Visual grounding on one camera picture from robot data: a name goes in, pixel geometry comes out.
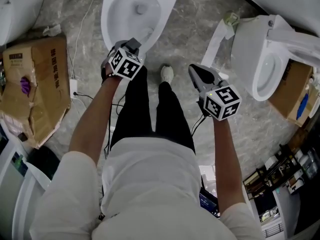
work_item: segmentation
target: marble floor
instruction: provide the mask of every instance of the marble floor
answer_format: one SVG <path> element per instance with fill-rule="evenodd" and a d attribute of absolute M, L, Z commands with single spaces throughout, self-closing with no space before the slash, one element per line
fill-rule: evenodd
<path fill-rule="evenodd" d="M 60 24 L 67 38 L 68 52 L 73 58 L 81 20 L 91 1 L 44 0 L 35 28 Z M 103 0 L 95 0 L 83 21 L 74 61 L 78 91 L 90 96 L 94 96 L 101 86 L 100 64 L 108 52 L 101 33 L 102 3 Z M 180 100 L 190 128 L 200 118 L 201 112 L 195 102 L 198 95 L 189 78 L 188 65 L 201 62 L 215 28 L 229 10 L 241 17 L 257 15 L 257 11 L 244 0 L 177 0 L 162 35 L 146 55 L 145 66 L 149 71 L 147 81 L 153 126 L 158 104 L 160 66 L 163 63 L 171 64 L 174 69 L 172 89 Z M 268 102 L 258 102 L 244 90 L 230 66 L 231 47 L 232 39 L 223 42 L 215 62 L 230 76 L 229 82 L 236 86 L 243 99 L 238 114 L 229 122 L 242 174 L 246 177 L 272 156 L 279 144 L 285 144 L 296 127 L 285 121 Z M 70 61 L 68 63 L 70 74 L 72 67 Z M 125 89 L 125 84 L 119 87 L 114 102 L 118 102 Z M 91 102 L 86 97 L 80 99 L 85 106 Z M 80 114 L 85 110 L 80 101 L 74 100 L 60 128 L 47 142 L 59 157 L 67 152 L 71 135 L 79 120 L 76 108 Z M 111 125 L 115 126 L 116 121 L 114 109 Z M 199 165 L 213 165 L 215 140 L 210 119 L 197 129 L 194 143 Z M 102 151 L 99 169 L 104 159 Z"/>

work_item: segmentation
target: cardboard box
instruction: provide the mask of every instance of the cardboard box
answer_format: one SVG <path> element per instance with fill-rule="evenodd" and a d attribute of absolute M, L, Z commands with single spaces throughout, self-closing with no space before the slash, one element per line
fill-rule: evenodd
<path fill-rule="evenodd" d="M 319 94 L 318 90 L 309 84 L 312 72 L 312 66 L 290 60 L 279 86 L 269 98 L 271 105 L 285 119 L 300 127 L 307 120 Z M 298 108 L 307 93 L 307 105 L 301 117 L 297 120 Z"/>
<path fill-rule="evenodd" d="M 27 138 L 38 149 L 57 130 L 70 105 L 66 39 L 51 37 L 13 46 L 3 53 L 3 61 L 3 119 L 14 135 Z M 22 77 L 30 82 L 28 95 L 22 92 Z"/>
<path fill-rule="evenodd" d="M 2 53 L 1 47 L 0 47 L 0 72 L 2 71 L 3 67 L 4 67 L 4 59 L 3 59 L 3 53 Z M 4 93 L 4 88 L 0 84 L 0 103 L 2 102 L 2 94 L 3 93 Z"/>

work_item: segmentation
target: black pants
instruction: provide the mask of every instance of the black pants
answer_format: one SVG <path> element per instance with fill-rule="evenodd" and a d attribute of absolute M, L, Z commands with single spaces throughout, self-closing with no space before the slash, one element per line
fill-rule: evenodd
<path fill-rule="evenodd" d="M 129 83 L 111 140 L 111 148 L 123 138 L 163 138 L 195 152 L 194 141 L 176 94 L 167 82 L 159 86 L 155 132 L 152 130 L 147 85 L 147 69 L 142 67 Z"/>

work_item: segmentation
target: white shirt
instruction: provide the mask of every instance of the white shirt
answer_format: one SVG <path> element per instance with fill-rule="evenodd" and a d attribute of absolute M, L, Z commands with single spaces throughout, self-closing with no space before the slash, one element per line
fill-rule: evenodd
<path fill-rule="evenodd" d="M 245 203 L 220 220 L 200 207 L 201 174 L 194 152 L 161 138 L 125 138 L 102 172 L 100 224 L 96 165 L 87 155 L 63 156 L 31 226 L 33 239 L 262 240 Z"/>

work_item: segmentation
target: person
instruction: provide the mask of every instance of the person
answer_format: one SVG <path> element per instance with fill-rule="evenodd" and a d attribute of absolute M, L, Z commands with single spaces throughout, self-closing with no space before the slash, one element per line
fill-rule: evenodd
<path fill-rule="evenodd" d="M 112 70 L 108 65 L 106 74 Z M 200 206 L 201 173 L 190 128 L 171 89 L 173 69 L 161 70 L 155 132 L 147 69 L 128 84 L 102 171 L 97 163 L 114 94 L 107 78 L 82 115 L 30 229 L 34 240 L 262 240 L 242 191 L 242 175 L 227 120 L 213 120 L 220 220 Z M 97 218 L 105 215 L 99 223 Z"/>

